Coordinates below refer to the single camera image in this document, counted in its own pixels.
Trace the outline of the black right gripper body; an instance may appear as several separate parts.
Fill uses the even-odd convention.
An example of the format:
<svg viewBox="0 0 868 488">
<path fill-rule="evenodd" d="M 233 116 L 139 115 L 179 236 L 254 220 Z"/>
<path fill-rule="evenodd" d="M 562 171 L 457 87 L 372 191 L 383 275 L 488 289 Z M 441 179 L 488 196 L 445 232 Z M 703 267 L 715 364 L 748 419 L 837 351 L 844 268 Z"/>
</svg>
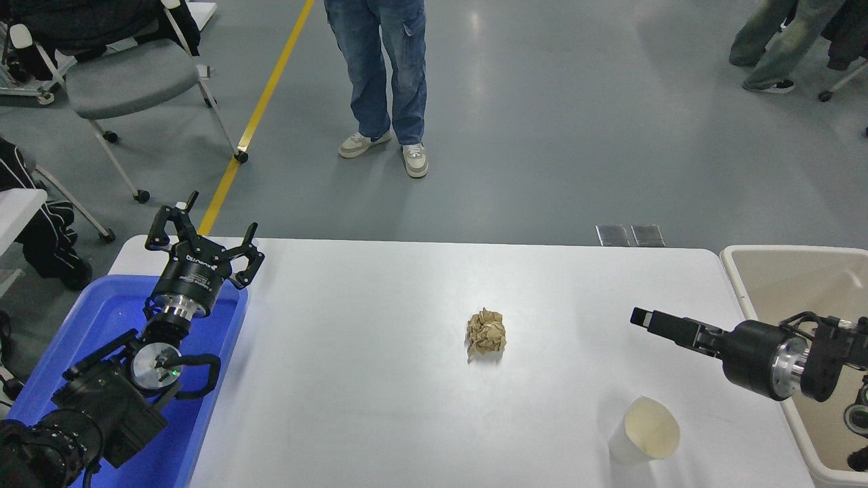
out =
<svg viewBox="0 0 868 488">
<path fill-rule="evenodd" d="M 727 380 L 770 399 L 791 396 L 789 380 L 777 383 L 774 365 L 790 341 L 787 331 L 759 321 L 743 321 L 720 338 L 720 360 Z"/>
</svg>

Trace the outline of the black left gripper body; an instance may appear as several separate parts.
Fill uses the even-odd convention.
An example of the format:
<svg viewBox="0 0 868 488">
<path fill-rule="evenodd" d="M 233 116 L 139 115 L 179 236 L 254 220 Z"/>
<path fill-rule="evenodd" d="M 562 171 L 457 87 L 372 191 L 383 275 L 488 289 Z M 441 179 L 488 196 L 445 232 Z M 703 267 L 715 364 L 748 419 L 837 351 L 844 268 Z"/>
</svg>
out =
<svg viewBox="0 0 868 488">
<path fill-rule="evenodd" d="M 168 253 L 170 258 L 150 300 L 155 305 L 167 306 L 176 297 L 183 297 L 195 303 L 193 315 L 208 316 L 231 272 L 231 265 L 225 260 L 226 247 L 202 238 L 196 246 L 192 241 L 179 240 L 158 250 Z"/>
</svg>

